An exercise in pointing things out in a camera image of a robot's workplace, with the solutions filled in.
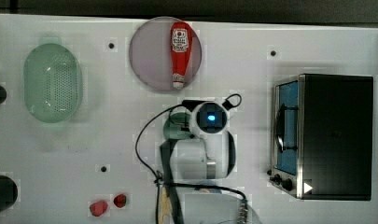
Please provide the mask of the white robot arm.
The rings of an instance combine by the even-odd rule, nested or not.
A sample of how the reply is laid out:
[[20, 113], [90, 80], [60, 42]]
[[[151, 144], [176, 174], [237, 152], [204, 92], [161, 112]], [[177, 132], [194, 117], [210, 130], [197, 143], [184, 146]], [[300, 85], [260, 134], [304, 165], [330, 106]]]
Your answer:
[[182, 106], [189, 112], [186, 121], [188, 139], [169, 137], [160, 146], [163, 180], [172, 203], [175, 224], [184, 224], [178, 188], [188, 183], [176, 183], [175, 177], [188, 179], [221, 179], [227, 177], [235, 166], [236, 149], [233, 136], [228, 131], [230, 110], [235, 108], [229, 100], [185, 100]]

